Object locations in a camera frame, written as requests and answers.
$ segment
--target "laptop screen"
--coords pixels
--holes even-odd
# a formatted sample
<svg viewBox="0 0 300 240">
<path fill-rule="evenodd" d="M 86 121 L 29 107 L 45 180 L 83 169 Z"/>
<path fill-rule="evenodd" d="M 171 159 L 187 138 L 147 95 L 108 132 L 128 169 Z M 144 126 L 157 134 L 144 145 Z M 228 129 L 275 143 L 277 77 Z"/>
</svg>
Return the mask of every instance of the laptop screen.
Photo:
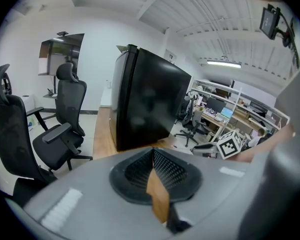
<svg viewBox="0 0 300 240">
<path fill-rule="evenodd" d="M 231 118 L 233 115 L 233 111 L 229 108 L 224 107 L 221 111 L 221 115 L 225 116 L 226 118 Z"/>
</svg>

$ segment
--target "black cable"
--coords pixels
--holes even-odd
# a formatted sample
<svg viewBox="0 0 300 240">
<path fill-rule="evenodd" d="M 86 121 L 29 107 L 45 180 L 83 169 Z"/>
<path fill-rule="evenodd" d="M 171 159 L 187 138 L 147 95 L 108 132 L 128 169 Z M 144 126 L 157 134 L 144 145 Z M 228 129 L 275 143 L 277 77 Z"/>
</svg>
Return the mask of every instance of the black cable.
<svg viewBox="0 0 300 240">
<path fill-rule="evenodd" d="M 293 46 L 293 49 L 294 49 L 294 55 L 295 55 L 295 60 L 296 60 L 296 67 L 299 69 L 300 67 L 300 61 L 299 61 L 299 55 L 298 55 L 298 51 L 297 51 L 297 47 L 296 47 L 296 44 L 295 44 L 295 37 L 294 37 L 294 34 L 292 32 L 292 29 L 290 27 L 290 25 L 288 24 L 285 16 L 280 12 L 280 16 L 283 18 L 286 26 L 287 26 L 287 30 L 288 30 L 288 33 L 290 35 L 290 38 L 291 38 L 291 43 L 292 43 L 292 46 Z"/>
</svg>

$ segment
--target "ceiling light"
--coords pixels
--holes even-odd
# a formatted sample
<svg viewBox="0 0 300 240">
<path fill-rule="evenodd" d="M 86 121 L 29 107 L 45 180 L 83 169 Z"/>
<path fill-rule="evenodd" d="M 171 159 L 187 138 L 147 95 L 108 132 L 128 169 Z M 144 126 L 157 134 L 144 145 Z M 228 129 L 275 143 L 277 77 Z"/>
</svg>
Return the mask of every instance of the ceiling light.
<svg viewBox="0 0 300 240">
<path fill-rule="evenodd" d="M 211 65 L 227 66 L 227 67 L 233 67 L 233 68 L 241 69 L 241 64 L 240 63 L 235 63 L 235 62 L 207 60 L 206 63 L 211 64 Z"/>
<path fill-rule="evenodd" d="M 64 42 L 64 40 L 62 39 L 59 39 L 59 38 L 52 38 L 53 40 L 57 40 L 57 41 L 60 41 L 60 42 Z"/>
</svg>

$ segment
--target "chair seat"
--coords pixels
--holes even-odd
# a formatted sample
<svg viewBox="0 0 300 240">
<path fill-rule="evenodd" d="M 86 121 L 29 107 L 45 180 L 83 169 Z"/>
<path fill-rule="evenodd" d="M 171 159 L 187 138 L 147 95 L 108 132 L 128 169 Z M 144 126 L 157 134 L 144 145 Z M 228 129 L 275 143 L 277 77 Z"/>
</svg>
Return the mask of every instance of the chair seat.
<svg viewBox="0 0 300 240">
<path fill-rule="evenodd" d="M 59 126 L 60 124 L 50 128 L 36 137 L 32 142 L 33 148 L 38 157 L 52 170 L 58 170 L 73 154 L 60 138 L 56 139 L 50 144 L 47 144 L 42 140 L 45 135 Z M 78 148 L 84 142 L 84 138 L 73 131 L 67 132 L 66 138 L 76 148 Z"/>
</svg>

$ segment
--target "television screen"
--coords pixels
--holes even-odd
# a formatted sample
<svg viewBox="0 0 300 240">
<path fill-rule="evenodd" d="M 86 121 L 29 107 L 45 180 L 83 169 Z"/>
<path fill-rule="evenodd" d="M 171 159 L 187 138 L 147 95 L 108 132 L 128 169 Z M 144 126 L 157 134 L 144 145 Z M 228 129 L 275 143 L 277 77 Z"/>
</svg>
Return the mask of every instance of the television screen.
<svg viewBox="0 0 300 240">
<path fill-rule="evenodd" d="M 81 44 L 85 34 L 70 34 L 44 41 L 39 53 L 39 76 L 55 76 L 63 63 L 72 63 L 77 73 Z"/>
</svg>

